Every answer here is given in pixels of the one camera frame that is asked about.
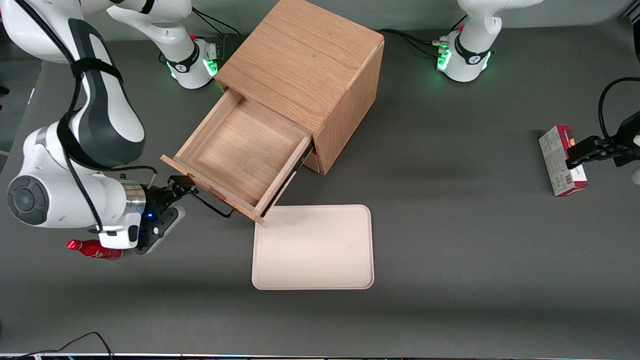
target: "black strap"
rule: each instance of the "black strap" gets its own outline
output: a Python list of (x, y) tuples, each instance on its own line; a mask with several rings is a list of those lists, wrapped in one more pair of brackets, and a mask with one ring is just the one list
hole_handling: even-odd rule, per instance
[(58, 139), (60, 140), (60, 145), (67, 152), (69, 157), (73, 159), (76, 163), (80, 165), (89, 166), (96, 168), (97, 170), (108, 170), (104, 166), (98, 164), (93, 161), (89, 155), (87, 155), (80, 143), (77, 141), (74, 134), (71, 132), (71, 128), (69, 128), (69, 121), (71, 120), (71, 114), (64, 114), (62, 119), (58, 122), (58, 128), (56, 129), (58, 132)]
[(480, 61), (484, 59), (484, 57), (491, 51), (491, 49), (489, 49), (481, 53), (474, 53), (473, 51), (465, 49), (465, 47), (460, 43), (460, 34), (456, 36), (454, 47), (456, 48), (458, 54), (460, 54), (460, 56), (465, 59), (467, 65), (475, 65), (477, 63), (480, 63)]
[(191, 66), (193, 64), (195, 64), (196, 61), (198, 61), (198, 59), (200, 59), (200, 46), (198, 46), (198, 44), (194, 43), (193, 44), (193, 51), (191, 52), (191, 55), (189, 55), (188, 58), (186, 58), (186, 59), (184, 59), (182, 61), (167, 60), (167, 62), (177, 72), (184, 73), (184, 72), (189, 72), (189, 70), (191, 70)]
[(120, 74), (120, 71), (100, 59), (81, 58), (80, 60), (71, 63), (71, 72), (74, 74), (74, 78), (77, 78), (82, 73), (91, 70), (106, 72), (107, 74), (115, 76), (120, 82), (122, 82), (122, 75)]
[(147, 0), (147, 2), (145, 3), (144, 6), (142, 6), (142, 10), (140, 10), (141, 13), (149, 13), (151, 11), (151, 8), (154, 7), (154, 2), (156, 0)]

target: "red bottle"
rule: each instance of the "red bottle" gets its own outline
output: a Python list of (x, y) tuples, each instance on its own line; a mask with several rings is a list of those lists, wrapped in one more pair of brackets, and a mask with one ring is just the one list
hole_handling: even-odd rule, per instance
[(122, 257), (122, 249), (108, 249), (100, 245), (99, 240), (80, 241), (71, 239), (67, 243), (67, 248), (82, 252), (84, 256), (89, 258), (101, 258), (108, 260), (116, 260)]

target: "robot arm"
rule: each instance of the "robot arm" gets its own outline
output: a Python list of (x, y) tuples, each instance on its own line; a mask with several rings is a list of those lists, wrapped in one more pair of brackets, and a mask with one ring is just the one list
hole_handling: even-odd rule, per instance
[(148, 36), (167, 59), (172, 76), (182, 87), (196, 89), (208, 84), (218, 71), (216, 46), (191, 38), (178, 22), (191, 13), (191, 0), (158, 1), (148, 13), (139, 12), (140, 6), (134, 1), (124, 2), (107, 12), (113, 19)]
[[(185, 11), (172, 13), (171, 6), (148, 9), (146, 3), (144, 0), (125, 0), (118, 6), (141, 7), (140, 10), (147, 13), (152, 10), (156, 15), (124, 9), (113, 10), (113, 13), (117, 13), (120, 20), (129, 16), (133, 19), (131, 23), (146, 21), (148, 31), (145, 34), (153, 37), (161, 36), (158, 27), (150, 24), (158, 21), (157, 14), (168, 16), (168, 20), (185, 16)], [(191, 7), (188, 0), (169, 4)], [(170, 204), (197, 190), (187, 179), (178, 184), (170, 183), (164, 189), (151, 184), (143, 188), (132, 181), (113, 179), (102, 173), (137, 159), (145, 142), (144, 128), (127, 100), (122, 78), (104, 40), (83, 20), (83, 10), (98, 12), (111, 6), (113, 3), (108, 0), (83, 1), (82, 5), (77, 0), (0, 0), (4, 26), (10, 38), (43, 60), (71, 64), (77, 79), (74, 102), (80, 89), (86, 94), (86, 101), (79, 110), (70, 108), (60, 121), (27, 137), (23, 145), (22, 168), (9, 185), (8, 205), (26, 224), (47, 228), (98, 224), (97, 232), (103, 246), (112, 249), (137, 247), (145, 253), (151, 251), (184, 216), (182, 208), (170, 208)], [(154, 41), (166, 46), (163, 51), (174, 51), (175, 59), (180, 53), (193, 53), (197, 46), (184, 28), (180, 25), (173, 28), (182, 29), (178, 34), (183, 35), (179, 41), (164, 42), (157, 38)], [(195, 74), (186, 79), (197, 79), (200, 86), (212, 78), (205, 64), (191, 67), (184, 73)]]
[(434, 42), (442, 54), (437, 69), (455, 81), (474, 80), (486, 68), (491, 46), (502, 29), (502, 19), (496, 13), (527, 8), (542, 1), (458, 0), (460, 8), (467, 13), (467, 22), (464, 30), (452, 31)]

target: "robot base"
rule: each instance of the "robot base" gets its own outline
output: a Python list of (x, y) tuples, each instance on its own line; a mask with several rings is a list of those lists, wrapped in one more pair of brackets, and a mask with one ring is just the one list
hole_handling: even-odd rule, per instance
[(218, 50), (216, 44), (210, 44), (205, 40), (197, 38), (193, 41), (198, 47), (198, 59), (195, 60), (193, 66), (186, 72), (181, 72), (178, 67), (173, 68), (169, 63), (171, 76), (178, 83), (187, 89), (202, 88), (208, 84), (213, 76), (218, 72)]
[[(459, 34), (459, 31), (452, 31), (448, 35), (440, 37), (440, 41), (453, 44)], [(478, 75), (486, 69), (487, 61), (490, 56), (491, 53), (488, 53), (484, 59), (481, 59), (480, 56), (478, 56), (478, 62), (473, 65), (469, 65), (464, 57), (457, 52), (456, 48), (451, 46), (441, 55), (441, 57), (438, 58), (438, 65), (436, 66), (436, 69), (444, 72), (452, 80), (460, 83), (468, 83), (469, 81), (475, 80)]]

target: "beige tray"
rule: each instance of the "beige tray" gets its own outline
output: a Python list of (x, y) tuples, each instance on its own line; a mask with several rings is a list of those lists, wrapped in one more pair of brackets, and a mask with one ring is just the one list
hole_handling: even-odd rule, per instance
[(364, 205), (274, 206), (255, 224), (259, 290), (363, 290), (373, 284), (371, 213)]

